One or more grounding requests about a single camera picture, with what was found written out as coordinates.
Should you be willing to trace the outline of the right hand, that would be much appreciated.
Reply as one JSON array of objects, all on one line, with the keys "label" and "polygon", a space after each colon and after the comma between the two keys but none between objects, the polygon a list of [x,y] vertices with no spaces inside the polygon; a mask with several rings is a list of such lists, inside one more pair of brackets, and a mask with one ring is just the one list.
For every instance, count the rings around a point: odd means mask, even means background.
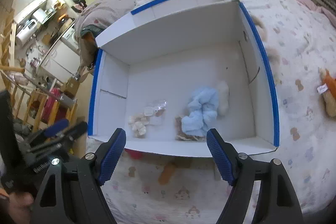
[{"label": "right hand", "polygon": [[30,193],[7,194],[1,188],[1,223],[30,223],[33,203]]}]

